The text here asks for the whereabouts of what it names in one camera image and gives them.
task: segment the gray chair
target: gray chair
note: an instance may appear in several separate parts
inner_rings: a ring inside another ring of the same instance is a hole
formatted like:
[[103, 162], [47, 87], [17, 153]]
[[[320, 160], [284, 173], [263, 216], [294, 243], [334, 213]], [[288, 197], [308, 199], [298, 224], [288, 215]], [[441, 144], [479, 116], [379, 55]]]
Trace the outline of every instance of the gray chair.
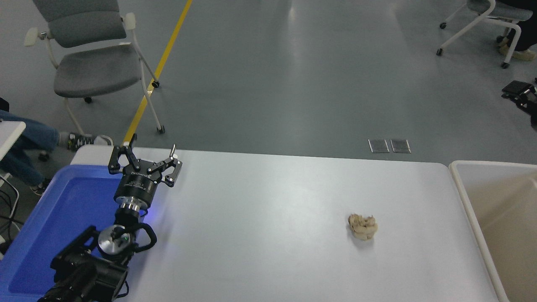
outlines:
[[[26, 34], [24, 45], [34, 45], [37, 38], [44, 40], [50, 61], [57, 69], [54, 92], [64, 98], [69, 117], [80, 133], [85, 132], [69, 107], [69, 98], [84, 98], [90, 103], [92, 96], [122, 90], [139, 80], [142, 80], [142, 90], [155, 117], [158, 132], [165, 132], [147, 90], [143, 65], [153, 76], [154, 81], [151, 85], [154, 88], [159, 87], [159, 81], [138, 46], [133, 13], [120, 16], [117, 0], [33, 0], [33, 2], [48, 22], [48, 30], [39, 32], [37, 27], [31, 28]], [[50, 47], [50, 39], [55, 39], [65, 48], [97, 41], [124, 39], [127, 37], [126, 30], [132, 33], [132, 43], [123, 42], [116, 46], [68, 54], [59, 64], [54, 59]]]
[[[506, 27], [504, 35], [497, 38], [498, 43], [500, 43], [501, 40], [503, 40], [503, 38], [507, 36], [507, 33], [509, 32], [510, 28], [513, 28], [515, 30], [513, 41], [511, 41], [511, 47], [509, 48], [509, 51], [505, 56], [505, 60], [502, 63], [502, 68], [505, 69], [509, 67], [509, 62], [511, 60], [511, 56], [513, 55], [514, 48], [516, 47], [518, 39], [520, 38], [521, 30], [520, 26], [518, 26], [517, 23], [519, 21], [526, 21], [530, 19], [533, 12], [530, 10], [514, 8], [512, 6], [495, 0], [467, 0], [466, 5], [464, 6], [467, 6], [469, 10], [476, 13], [477, 17], [472, 22], [470, 22], [470, 24], [466, 25], [463, 29], [461, 29], [458, 33], [454, 34], [449, 40], [444, 42], [444, 44], [442, 44], [440, 48], [438, 48], [437, 55], [442, 55], [444, 48], [446, 48], [449, 44], [455, 41], [458, 37], [469, 31], [477, 23], [484, 21], [487, 23]], [[444, 29], [446, 27], [447, 22], [451, 20], [453, 16], [464, 6], [461, 6], [457, 11], [455, 11], [455, 13], [453, 13], [444, 22], [442, 22], [440, 24], [440, 28]]]

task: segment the white table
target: white table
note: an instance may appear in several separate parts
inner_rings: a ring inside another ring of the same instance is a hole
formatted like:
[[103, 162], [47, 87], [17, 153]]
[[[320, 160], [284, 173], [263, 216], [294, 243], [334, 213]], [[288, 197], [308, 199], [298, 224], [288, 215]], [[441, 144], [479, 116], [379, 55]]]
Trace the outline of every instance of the white table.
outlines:
[[25, 128], [26, 124], [23, 121], [0, 122], [0, 160], [4, 158]]
[[[72, 163], [110, 152], [83, 147]], [[126, 301], [497, 300], [441, 164], [176, 153], [183, 169], [157, 190], [145, 222], [158, 242], [130, 262]], [[351, 235], [352, 213], [375, 216], [373, 240]]]

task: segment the white plastic bin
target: white plastic bin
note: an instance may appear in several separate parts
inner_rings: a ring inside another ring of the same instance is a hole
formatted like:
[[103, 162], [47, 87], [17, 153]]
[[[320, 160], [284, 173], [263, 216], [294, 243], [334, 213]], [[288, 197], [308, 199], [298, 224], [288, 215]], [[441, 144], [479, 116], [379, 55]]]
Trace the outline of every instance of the white plastic bin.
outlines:
[[449, 165], [500, 301], [537, 299], [537, 166]]

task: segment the shoe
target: shoe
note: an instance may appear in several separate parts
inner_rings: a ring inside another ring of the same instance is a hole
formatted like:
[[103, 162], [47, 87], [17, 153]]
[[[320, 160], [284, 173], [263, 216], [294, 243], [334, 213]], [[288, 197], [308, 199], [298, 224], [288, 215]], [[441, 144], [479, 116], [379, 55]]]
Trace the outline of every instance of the shoe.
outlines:
[[508, 38], [504, 38], [504, 39], [502, 40], [502, 42], [498, 43], [498, 47], [502, 47], [502, 46], [504, 46], [504, 45], [507, 45], [507, 42], [508, 42], [508, 41], [509, 41]]
[[[507, 52], [509, 51], [509, 46], [507, 46], [507, 43], [506, 43], [504, 46], [500, 47], [498, 51], [503, 55], [507, 55]], [[525, 51], [522, 51], [522, 52], [517, 52], [517, 51], [513, 52], [513, 58], [522, 60], [522, 61], [533, 61], [535, 60], [536, 57], [537, 57], [537, 53], [530, 51], [529, 49], [526, 49]]]
[[67, 149], [76, 152], [80, 147], [84, 145], [103, 145], [111, 146], [114, 142], [112, 138], [106, 135], [88, 135], [70, 133], [69, 141], [67, 142]]
[[31, 186], [30, 188], [32, 189], [34, 194], [36, 194], [37, 196], [41, 196], [41, 195], [43, 195], [43, 193], [47, 189], [48, 184], [50, 183], [50, 181], [51, 181], [51, 179], [45, 178], [45, 180], [42, 183], [40, 183], [40, 184], [38, 184], [36, 186]]

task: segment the blue plastic tray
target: blue plastic tray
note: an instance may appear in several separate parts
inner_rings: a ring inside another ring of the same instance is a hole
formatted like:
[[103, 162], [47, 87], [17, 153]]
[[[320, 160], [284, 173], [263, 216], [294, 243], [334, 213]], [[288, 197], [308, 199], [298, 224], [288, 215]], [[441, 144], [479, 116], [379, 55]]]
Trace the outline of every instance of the blue plastic tray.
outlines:
[[35, 302], [54, 285], [54, 256], [88, 226], [114, 222], [120, 178], [104, 166], [72, 165], [56, 174], [0, 261], [0, 301]]

